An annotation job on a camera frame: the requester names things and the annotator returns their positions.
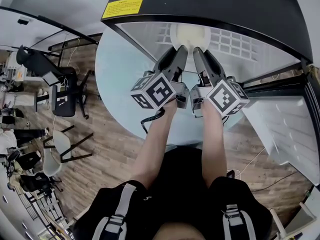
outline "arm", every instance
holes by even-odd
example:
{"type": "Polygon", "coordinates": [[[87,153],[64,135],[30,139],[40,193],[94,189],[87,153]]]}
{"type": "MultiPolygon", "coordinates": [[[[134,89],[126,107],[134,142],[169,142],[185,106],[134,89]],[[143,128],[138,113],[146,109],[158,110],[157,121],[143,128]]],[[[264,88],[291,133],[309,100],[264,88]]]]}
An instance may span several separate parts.
{"type": "Polygon", "coordinates": [[[152,185],[160,171],[164,159],[172,119],[177,111],[177,101],[164,105],[162,117],[152,121],[140,153],[132,170],[131,180],[142,183],[147,189],[152,185]]]}
{"type": "Polygon", "coordinates": [[[203,101],[201,109],[204,119],[202,176],[209,188],[215,178],[227,174],[224,127],[221,115],[208,100],[203,101]]]}

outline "round table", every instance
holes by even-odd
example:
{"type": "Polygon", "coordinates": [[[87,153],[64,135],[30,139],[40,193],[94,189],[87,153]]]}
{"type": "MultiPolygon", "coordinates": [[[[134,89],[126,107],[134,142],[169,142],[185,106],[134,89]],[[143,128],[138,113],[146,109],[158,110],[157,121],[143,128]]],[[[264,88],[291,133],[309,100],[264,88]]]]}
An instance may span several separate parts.
{"type": "MultiPolygon", "coordinates": [[[[152,70],[154,62],[110,28],[100,39],[95,58],[96,84],[102,101],[110,114],[132,134],[145,139],[140,121],[155,115],[154,109],[141,108],[130,96],[130,89],[145,71],[152,70]]],[[[189,90],[198,83],[198,75],[183,72],[182,80],[189,90]]],[[[173,118],[168,144],[186,145],[203,140],[203,119],[192,115],[188,100],[186,109],[177,109],[173,118]]],[[[243,117],[240,111],[224,124],[228,129],[243,117]]]]}

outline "office chair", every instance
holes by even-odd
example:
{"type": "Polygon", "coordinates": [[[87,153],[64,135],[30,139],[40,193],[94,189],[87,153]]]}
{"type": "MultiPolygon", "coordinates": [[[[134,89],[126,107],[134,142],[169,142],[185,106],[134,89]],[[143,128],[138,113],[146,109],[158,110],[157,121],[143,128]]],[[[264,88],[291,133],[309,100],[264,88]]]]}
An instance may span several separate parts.
{"type": "MultiPolygon", "coordinates": [[[[65,90],[59,92],[56,85],[52,86],[51,108],[54,115],[58,117],[73,117],[76,113],[76,103],[78,103],[83,117],[85,119],[89,118],[89,115],[85,113],[84,108],[88,96],[85,92],[85,88],[89,75],[95,75],[93,70],[89,70],[81,84],[78,85],[77,73],[73,67],[57,67],[38,50],[20,46],[16,54],[16,61],[18,64],[24,65],[28,70],[35,72],[41,77],[52,72],[60,83],[65,85],[65,90]]],[[[38,97],[38,94],[35,93],[34,110],[37,111],[38,102],[47,100],[48,98],[49,95],[38,97]]]]}

